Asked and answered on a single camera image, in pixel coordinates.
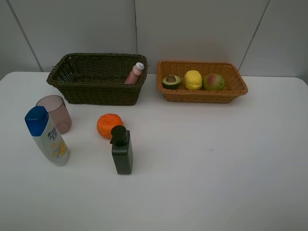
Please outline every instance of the bottle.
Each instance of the bottle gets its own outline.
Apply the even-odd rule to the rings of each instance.
[[[130,132],[122,125],[111,130],[112,157],[119,175],[130,175],[133,166],[133,151],[131,148]]]
[[[142,74],[143,69],[144,69],[144,65],[142,63],[136,63],[136,65],[133,66],[133,69],[130,72],[129,76],[127,77],[125,84],[137,83],[139,77]]]
[[[35,143],[46,158],[57,166],[64,166],[70,153],[45,107],[32,108],[25,116],[25,121]]]

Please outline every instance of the cup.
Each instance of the cup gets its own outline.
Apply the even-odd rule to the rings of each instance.
[[[72,126],[64,100],[59,95],[49,95],[37,102],[36,106],[44,106],[60,134],[66,133]]]

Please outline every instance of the basket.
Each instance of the basket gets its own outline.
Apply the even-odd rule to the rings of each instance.
[[[187,90],[184,76],[187,71],[197,70],[201,76],[210,73],[220,74],[226,87],[223,90]],[[181,78],[181,84],[177,90],[163,88],[162,80],[168,75],[176,75]],[[156,83],[164,98],[173,102],[186,103],[230,103],[233,99],[245,95],[248,88],[235,66],[230,63],[219,62],[187,62],[187,61],[163,61],[157,66]]]
[[[133,66],[144,64],[136,84],[125,84]],[[69,103],[134,105],[147,75],[142,55],[113,53],[72,53],[54,67],[47,82],[57,88]]]

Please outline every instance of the orange wicker basket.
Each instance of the orange wicker basket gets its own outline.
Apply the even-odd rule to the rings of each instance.
[[[210,73],[220,74],[226,87],[223,90],[187,90],[184,76],[187,71],[197,70],[204,77]],[[177,90],[163,88],[162,80],[168,75],[176,75],[181,78],[181,84]],[[156,83],[164,98],[173,102],[186,103],[230,103],[233,99],[245,95],[248,88],[240,73],[230,63],[219,62],[187,62],[187,61],[162,61],[157,66]]]

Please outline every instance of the white wall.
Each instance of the white wall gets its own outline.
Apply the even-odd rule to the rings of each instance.
[[[44,71],[72,52],[137,53],[134,0],[10,0]]]
[[[0,0],[0,80],[13,71],[40,71],[6,0]]]
[[[239,67],[268,0],[136,0],[138,53]]]
[[[271,0],[243,61],[248,76],[308,82],[308,0]]]

